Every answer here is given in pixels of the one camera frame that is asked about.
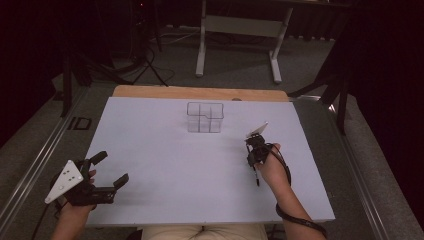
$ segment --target person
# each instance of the person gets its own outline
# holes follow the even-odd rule
[[[272,151],[277,153],[280,144],[274,144]],[[255,168],[261,172],[265,182],[275,195],[279,208],[286,214],[298,219],[311,221],[310,216],[303,208],[290,186],[286,171],[280,161],[268,154],[265,163],[256,163]],[[51,237],[52,240],[78,239],[84,230],[90,211],[95,206],[72,206],[65,204],[60,212],[59,221]],[[283,221],[287,239],[289,240],[323,240],[326,237],[322,232],[292,221]],[[143,228],[142,240],[167,239],[264,239],[266,233],[263,224],[228,224],[207,226],[153,226]]]

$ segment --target hand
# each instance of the hand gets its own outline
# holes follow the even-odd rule
[[[91,170],[88,173],[88,176],[90,177],[90,184],[94,183],[94,179],[92,177],[94,177],[94,175],[96,175],[97,171],[96,170]],[[60,214],[71,214],[71,215],[81,215],[81,216],[85,216],[88,215],[88,213],[90,213],[91,210],[93,210],[94,208],[96,208],[96,205],[87,205],[87,206],[72,206],[72,204],[70,204],[69,202],[63,203],[63,207],[60,211]]]
[[[278,155],[280,147],[280,144],[275,143],[274,147],[272,147],[272,151]],[[261,172],[263,179],[266,183],[268,183],[275,195],[278,195],[281,191],[290,188],[286,171],[280,161],[273,154],[268,154],[265,163],[256,163],[255,168]]]

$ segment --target white tabletop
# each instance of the white tabletop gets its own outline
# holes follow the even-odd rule
[[[95,166],[97,187],[112,186],[124,173],[130,180],[115,203],[90,214],[88,225],[280,222],[275,197],[263,179],[256,186],[246,160],[245,136],[265,121],[262,136],[281,143],[292,187],[311,218],[335,218],[292,103],[205,101],[224,104],[221,133],[189,133],[190,101],[199,102],[109,99],[87,157],[109,155]]]

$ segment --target metal stand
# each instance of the metal stand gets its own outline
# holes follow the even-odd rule
[[[65,43],[63,50],[63,109],[61,117],[66,116],[72,107],[72,74],[81,86],[90,86],[92,79],[87,66],[101,73],[111,81],[121,85],[132,85],[100,64],[94,62],[84,54],[73,50],[69,43]]]
[[[320,101],[330,106],[334,100],[339,97],[339,107],[337,109],[337,119],[336,124],[340,132],[343,135],[346,135],[344,130],[344,119],[346,116],[346,103],[347,103],[347,94],[348,94],[348,82],[351,77],[350,73],[345,74],[344,76],[331,75],[322,80],[316,80],[314,83],[309,84],[306,87],[303,87],[295,92],[288,93],[287,96],[297,98],[305,93],[314,90],[323,85],[328,85],[322,94]]]
[[[277,46],[273,51],[270,51],[269,59],[272,73],[274,75],[274,82],[281,83],[282,79],[277,57],[286,34],[292,12],[293,8],[288,8],[286,10],[283,22],[213,16],[206,14],[206,0],[203,0],[202,19],[200,23],[200,47],[197,57],[196,76],[203,76],[206,55],[205,34],[206,31],[212,31],[262,37],[276,37]]]

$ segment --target person's right hand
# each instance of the person's right hand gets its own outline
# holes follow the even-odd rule
[[[274,143],[272,151],[278,155],[280,144]],[[281,191],[290,188],[286,171],[280,161],[271,153],[265,160],[265,163],[256,163],[255,168],[261,172],[266,183],[271,187],[275,195],[279,195]]]

